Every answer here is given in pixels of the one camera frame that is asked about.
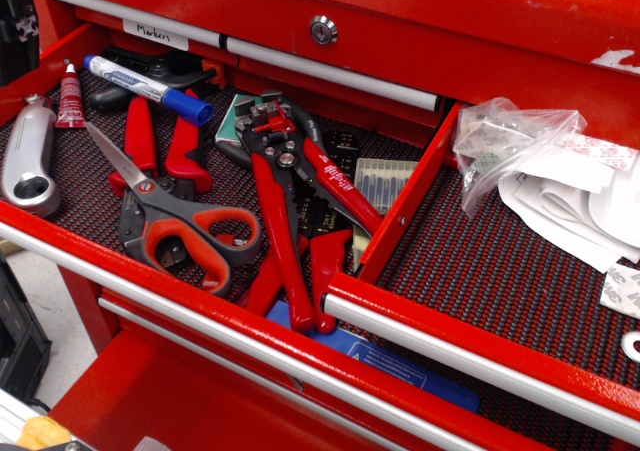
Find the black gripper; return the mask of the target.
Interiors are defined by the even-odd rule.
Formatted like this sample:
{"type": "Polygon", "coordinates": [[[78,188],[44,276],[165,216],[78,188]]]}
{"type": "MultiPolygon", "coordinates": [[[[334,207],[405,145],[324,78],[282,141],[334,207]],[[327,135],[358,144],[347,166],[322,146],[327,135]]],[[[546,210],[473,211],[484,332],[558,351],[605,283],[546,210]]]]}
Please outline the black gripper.
{"type": "Polygon", "coordinates": [[[39,19],[34,0],[1,0],[1,86],[40,65],[39,19]]]}

